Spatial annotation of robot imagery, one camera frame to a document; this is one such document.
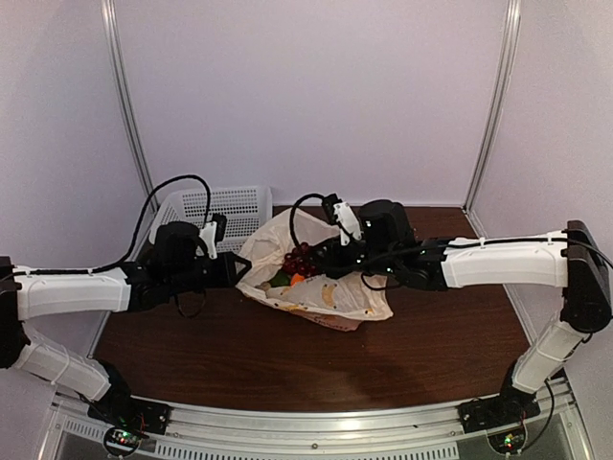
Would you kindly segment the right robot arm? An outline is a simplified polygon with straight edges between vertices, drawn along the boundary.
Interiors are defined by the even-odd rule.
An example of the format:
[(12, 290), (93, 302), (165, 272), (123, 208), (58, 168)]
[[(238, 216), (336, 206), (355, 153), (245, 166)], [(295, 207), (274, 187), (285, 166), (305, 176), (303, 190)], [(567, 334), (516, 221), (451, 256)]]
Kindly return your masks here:
[(608, 275), (612, 264), (580, 220), (544, 235), (420, 241), (403, 207), (389, 199), (371, 201), (353, 211), (337, 195), (327, 195), (322, 207), (340, 235), (317, 244), (310, 258), (330, 278), (377, 275), (386, 277), (393, 287), (423, 291), (485, 285), (561, 289), (561, 310), (510, 366), (499, 395), (491, 402), (490, 412), (497, 422), (512, 422), (578, 345), (612, 320)]

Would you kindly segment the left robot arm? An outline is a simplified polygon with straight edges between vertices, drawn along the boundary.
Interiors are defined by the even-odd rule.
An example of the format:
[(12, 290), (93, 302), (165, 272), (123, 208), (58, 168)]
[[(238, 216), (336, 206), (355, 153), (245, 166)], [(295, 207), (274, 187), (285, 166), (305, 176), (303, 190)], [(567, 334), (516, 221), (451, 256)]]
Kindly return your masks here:
[(118, 426), (138, 415), (131, 391), (114, 367), (79, 356), (27, 326), (55, 314), (150, 311), (183, 293), (232, 288), (249, 260), (216, 246), (224, 236), (219, 216), (198, 228), (185, 221), (161, 225), (136, 261), (84, 269), (31, 269), (1, 260), (1, 366), (68, 387)]

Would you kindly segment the dark red grape bunch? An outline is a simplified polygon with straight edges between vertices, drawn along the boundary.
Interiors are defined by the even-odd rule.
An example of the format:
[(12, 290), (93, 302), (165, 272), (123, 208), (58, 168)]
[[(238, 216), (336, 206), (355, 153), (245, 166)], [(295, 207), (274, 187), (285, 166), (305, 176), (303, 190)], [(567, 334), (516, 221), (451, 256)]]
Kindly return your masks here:
[(321, 274), (321, 270), (311, 261), (311, 246), (303, 241), (284, 255), (282, 271), (287, 275), (300, 275), (311, 278)]

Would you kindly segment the banana print plastic bag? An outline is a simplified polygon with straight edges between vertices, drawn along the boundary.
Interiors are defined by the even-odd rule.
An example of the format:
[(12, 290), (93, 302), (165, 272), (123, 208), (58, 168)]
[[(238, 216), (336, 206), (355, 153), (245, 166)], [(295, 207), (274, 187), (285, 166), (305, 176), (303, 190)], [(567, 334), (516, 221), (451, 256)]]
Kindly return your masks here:
[(365, 321), (384, 321), (394, 315), (381, 290), (386, 283), (383, 276), (374, 276), (367, 284), (359, 274), (351, 273), (338, 280), (318, 275), (293, 286), (270, 285), (282, 268), (284, 255), (293, 248), (289, 214), (285, 210), (273, 217), (239, 251), (252, 265), (237, 283), (243, 295), (271, 309), (342, 332), (354, 331)]

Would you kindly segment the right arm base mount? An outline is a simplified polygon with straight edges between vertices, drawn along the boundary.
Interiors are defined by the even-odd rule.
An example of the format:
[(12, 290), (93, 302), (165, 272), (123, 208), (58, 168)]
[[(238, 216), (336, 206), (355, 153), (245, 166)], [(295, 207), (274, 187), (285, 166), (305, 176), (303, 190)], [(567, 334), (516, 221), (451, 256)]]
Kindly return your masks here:
[(497, 396), (463, 402), (457, 409), (464, 433), (516, 425), (540, 414), (535, 394), (514, 389), (501, 391)]

